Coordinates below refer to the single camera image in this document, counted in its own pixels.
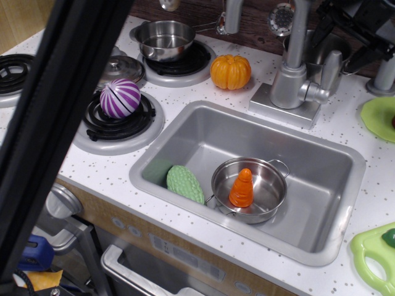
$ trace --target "pot handle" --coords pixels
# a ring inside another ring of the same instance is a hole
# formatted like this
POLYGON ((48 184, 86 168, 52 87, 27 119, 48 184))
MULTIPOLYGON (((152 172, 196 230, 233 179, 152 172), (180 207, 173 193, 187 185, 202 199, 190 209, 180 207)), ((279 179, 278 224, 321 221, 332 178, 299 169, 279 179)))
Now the pot handle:
POLYGON ((281 160, 278 160, 278 159, 269 160, 268 163, 270 163, 270 162, 280 162, 284 167, 286 167, 286 170, 287 170, 287 173, 285 174, 284 178, 288 177, 288 175, 290 174, 291 171, 289 170, 288 166, 285 163, 283 163, 281 160))
POLYGON ((213 197, 214 197, 214 194, 212 194, 212 196, 210 196, 208 199, 206 199, 206 203, 207 203, 208 201, 210 201, 213 197))
POLYGON ((134 27, 133 29, 130 30, 130 32, 129 32, 129 37, 130 37, 130 39, 131 39, 132 41, 139 43, 139 42, 137 41, 137 39, 136 39, 136 31, 137 31, 137 29, 138 29, 139 27, 141 27, 141 26, 144 25, 145 23, 148 23, 148 22, 145 20, 145 21, 143 21, 140 25, 138 25, 137 27, 134 27))

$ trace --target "purple striped ball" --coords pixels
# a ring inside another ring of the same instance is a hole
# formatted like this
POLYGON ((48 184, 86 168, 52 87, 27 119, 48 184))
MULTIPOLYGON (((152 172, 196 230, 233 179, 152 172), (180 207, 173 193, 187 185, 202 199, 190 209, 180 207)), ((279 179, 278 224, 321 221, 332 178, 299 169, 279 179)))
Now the purple striped ball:
POLYGON ((128 79, 116 79, 102 90, 100 106, 107 116, 124 118, 137 109, 140 99, 141 93, 136 83, 128 79))

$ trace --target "pot lid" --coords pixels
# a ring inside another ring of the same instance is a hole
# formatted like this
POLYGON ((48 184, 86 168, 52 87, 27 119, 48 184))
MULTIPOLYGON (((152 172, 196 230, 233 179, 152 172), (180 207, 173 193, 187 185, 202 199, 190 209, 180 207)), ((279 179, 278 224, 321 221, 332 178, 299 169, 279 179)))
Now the pot lid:
POLYGON ((141 62, 125 55, 112 56, 104 68, 98 89, 103 89, 112 80, 125 78, 137 83, 145 75, 141 62))

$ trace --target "yellow paper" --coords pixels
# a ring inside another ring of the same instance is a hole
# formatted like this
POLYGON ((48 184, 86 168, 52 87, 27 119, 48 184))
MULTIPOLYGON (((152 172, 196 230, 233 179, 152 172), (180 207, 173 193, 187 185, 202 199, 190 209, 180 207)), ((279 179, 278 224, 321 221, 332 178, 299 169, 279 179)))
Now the yellow paper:
POLYGON ((35 291, 59 286, 63 271, 48 273, 45 271, 32 271, 27 274, 35 291))

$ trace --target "blue object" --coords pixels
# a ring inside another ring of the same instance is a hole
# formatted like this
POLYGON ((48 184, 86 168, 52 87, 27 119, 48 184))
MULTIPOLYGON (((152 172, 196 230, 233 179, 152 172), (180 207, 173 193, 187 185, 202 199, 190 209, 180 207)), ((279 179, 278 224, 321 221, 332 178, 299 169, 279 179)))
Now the blue object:
POLYGON ((26 271, 47 270, 54 255, 54 249, 44 237, 32 234, 19 260, 18 268, 26 271))

